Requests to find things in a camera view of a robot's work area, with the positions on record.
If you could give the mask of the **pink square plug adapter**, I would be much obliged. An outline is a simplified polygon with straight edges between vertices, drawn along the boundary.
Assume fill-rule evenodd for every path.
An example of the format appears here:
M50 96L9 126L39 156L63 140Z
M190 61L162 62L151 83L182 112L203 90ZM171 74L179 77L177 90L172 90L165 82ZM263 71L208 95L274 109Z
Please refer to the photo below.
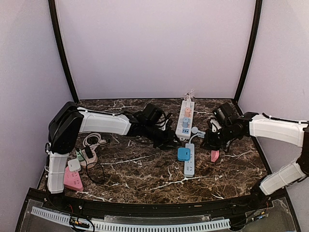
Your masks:
M212 150L211 151L211 162L215 163L220 156L219 150Z

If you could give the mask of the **blue square plug adapter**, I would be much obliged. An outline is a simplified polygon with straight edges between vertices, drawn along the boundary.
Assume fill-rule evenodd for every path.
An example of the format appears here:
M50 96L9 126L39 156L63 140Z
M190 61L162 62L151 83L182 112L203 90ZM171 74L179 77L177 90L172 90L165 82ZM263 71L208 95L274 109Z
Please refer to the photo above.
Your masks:
M178 161L189 161L191 151L187 147L179 147L177 151L177 160Z

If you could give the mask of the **white multicolour power strip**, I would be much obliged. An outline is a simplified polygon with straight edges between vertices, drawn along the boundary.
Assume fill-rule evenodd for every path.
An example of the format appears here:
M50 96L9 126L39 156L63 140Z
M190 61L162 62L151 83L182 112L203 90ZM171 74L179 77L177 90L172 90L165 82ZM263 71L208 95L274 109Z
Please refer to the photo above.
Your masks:
M193 124L195 103L183 100L176 127L176 135L180 139L190 139Z

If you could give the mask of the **light blue charger plug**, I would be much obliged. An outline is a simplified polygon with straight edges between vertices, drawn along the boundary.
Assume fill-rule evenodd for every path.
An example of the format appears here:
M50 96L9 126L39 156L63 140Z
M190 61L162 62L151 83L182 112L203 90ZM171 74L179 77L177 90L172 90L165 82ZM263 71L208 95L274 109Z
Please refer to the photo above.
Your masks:
M190 118L184 117L183 121L182 121L182 127L183 128L188 128L189 127L189 121L190 121Z

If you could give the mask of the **pink charger plug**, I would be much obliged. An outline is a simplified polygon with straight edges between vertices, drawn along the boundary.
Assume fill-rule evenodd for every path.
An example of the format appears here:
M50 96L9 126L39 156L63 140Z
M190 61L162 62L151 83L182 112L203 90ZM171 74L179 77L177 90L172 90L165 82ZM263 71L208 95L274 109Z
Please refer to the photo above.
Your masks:
M184 112L184 116L185 116L185 117L191 117L191 114L192 114L191 108L186 107L186 108L185 108L185 112Z

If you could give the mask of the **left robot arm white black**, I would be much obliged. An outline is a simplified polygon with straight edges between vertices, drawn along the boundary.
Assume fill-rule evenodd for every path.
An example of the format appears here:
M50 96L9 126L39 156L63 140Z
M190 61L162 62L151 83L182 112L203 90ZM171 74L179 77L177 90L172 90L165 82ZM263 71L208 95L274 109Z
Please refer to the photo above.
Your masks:
M74 149L79 133L112 133L128 137L145 137L154 148L176 149L181 145L175 130L171 128L170 114L149 103L142 111L131 113L104 113L88 110L67 102L48 125L47 189L51 193L49 203L58 211L68 207L68 199L60 193L64 190L67 159Z

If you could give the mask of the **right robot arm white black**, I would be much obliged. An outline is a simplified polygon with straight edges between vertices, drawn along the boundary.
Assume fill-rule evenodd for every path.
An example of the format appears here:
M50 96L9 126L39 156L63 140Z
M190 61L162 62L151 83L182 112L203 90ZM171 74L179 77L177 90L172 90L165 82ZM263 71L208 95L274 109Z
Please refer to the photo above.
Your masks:
M263 137L300 147L301 155L278 171L266 176L252 189L246 205L256 210L265 202L265 196L300 181L309 175L309 123L268 116L264 113L246 112L238 118L217 118L220 128L206 130L202 148L219 150L227 148L235 139Z

